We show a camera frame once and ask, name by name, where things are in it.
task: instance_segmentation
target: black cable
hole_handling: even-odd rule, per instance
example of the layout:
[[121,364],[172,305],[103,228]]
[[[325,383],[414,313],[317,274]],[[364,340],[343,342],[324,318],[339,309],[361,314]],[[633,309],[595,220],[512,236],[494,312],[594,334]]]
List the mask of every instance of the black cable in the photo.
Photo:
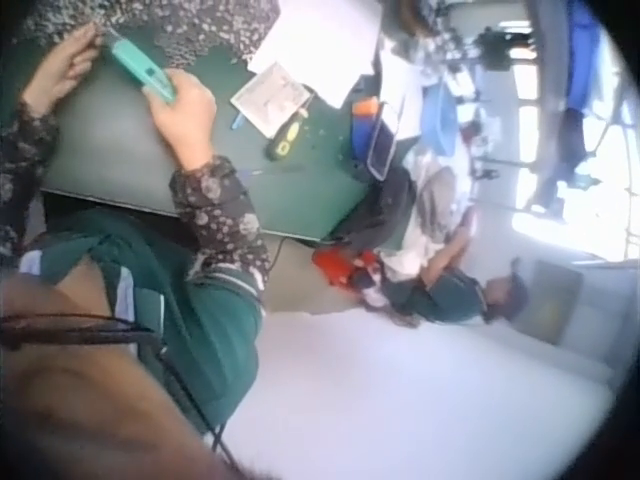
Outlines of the black cable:
[[[119,326],[127,327],[125,330],[109,328],[103,323],[83,325],[67,328],[39,328],[12,325],[23,320],[34,318],[81,318],[117,322]],[[146,345],[153,350],[158,361],[176,381],[205,428],[213,435],[213,447],[220,447],[226,457],[227,463],[239,468],[231,451],[222,441],[223,428],[216,429],[209,422],[206,414],[189,390],[182,375],[168,358],[168,347],[155,331],[140,325],[135,321],[128,321],[111,315],[96,314],[68,314],[68,313],[34,313],[27,315],[7,315],[0,317],[0,345],[9,349],[18,349],[24,344],[40,345],[123,345],[136,343]]]
[[280,253],[282,253],[282,246],[284,245],[284,242],[287,241],[289,237],[282,237],[280,239],[280,242],[278,242],[278,248],[276,248],[276,253],[273,256],[273,260],[271,261],[271,266],[269,267],[268,273],[271,273],[273,271],[273,269],[276,266],[276,263],[278,263],[278,259],[280,258]]

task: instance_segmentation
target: screwdriver handle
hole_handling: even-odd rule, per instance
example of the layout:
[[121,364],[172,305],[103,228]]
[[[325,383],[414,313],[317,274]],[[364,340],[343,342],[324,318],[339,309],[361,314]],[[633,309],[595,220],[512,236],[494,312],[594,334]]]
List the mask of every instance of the screwdriver handle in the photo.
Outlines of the screwdriver handle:
[[291,116],[289,121],[278,130],[269,147],[269,157],[272,160],[280,160],[289,155],[295,139],[300,134],[302,123],[307,118],[309,118],[309,112],[307,112],[305,108],[300,108]]

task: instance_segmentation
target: floral pattern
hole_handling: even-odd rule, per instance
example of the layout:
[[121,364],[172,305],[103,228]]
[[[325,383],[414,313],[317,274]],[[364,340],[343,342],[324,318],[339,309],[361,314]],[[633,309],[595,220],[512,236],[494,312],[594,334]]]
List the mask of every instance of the floral pattern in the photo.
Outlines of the floral pattern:
[[[0,136],[0,267],[15,267],[26,216],[56,146],[52,116],[36,118],[20,104]],[[223,266],[244,271],[260,290],[269,273],[269,255],[260,223],[231,162],[216,156],[190,172],[176,172],[170,183],[180,218],[200,243],[189,279]]]
[[0,134],[0,268],[15,267],[29,204],[42,183],[58,138],[55,119],[35,117],[20,103]]
[[229,159],[217,156],[198,170],[176,172],[170,186],[178,215],[193,225],[201,245],[189,278],[205,278],[224,266],[251,274],[262,290],[269,253],[251,200]]

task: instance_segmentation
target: white paper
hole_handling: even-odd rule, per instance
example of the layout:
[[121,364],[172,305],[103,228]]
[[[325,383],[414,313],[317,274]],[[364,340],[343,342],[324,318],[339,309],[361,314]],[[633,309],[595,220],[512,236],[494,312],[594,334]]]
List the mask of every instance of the white paper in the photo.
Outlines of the white paper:
[[242,87],[231,104],[265,137],[273,138],[309,97],[304,86],[274,63]]
[[277,62],[341,108],[360,76],[373,71],[381,22],[382,6],[372,0],[287,1],[249,70],[261,73]]
[[389,50],[380,52],[382,88],[380,101],[386,102],[400,114],[396,138],[414,138],[421,133],[424,104],[420,70]]

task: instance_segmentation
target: green table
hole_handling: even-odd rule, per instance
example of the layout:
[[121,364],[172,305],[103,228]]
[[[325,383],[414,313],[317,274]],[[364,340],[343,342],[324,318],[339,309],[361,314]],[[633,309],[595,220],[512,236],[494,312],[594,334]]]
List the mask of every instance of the green table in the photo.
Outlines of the green table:
[[[148,32],[123,33],[158,64],[165,63]],[[1,118],[6,119],[43,53],[30,43],[6,52]],[[244,64],[217,48],[190,70],[217,97],[216,150],[239,169],[277,168],[266,157],[267,140],[252,125],[230,129],[237,111],[229,99],[251,78]],[[175,215],[167,188],[174,164],[155,132],[139,86],[108,55],[61,105],[59,119],[61,141],[45,180],[47,191]],[[266,231],[319,240],[363,197],[366,187],[347,169],[349,130],[348,103],[336,111],[316,99],[295,150],[285,160],[305,168],[247,180]]]

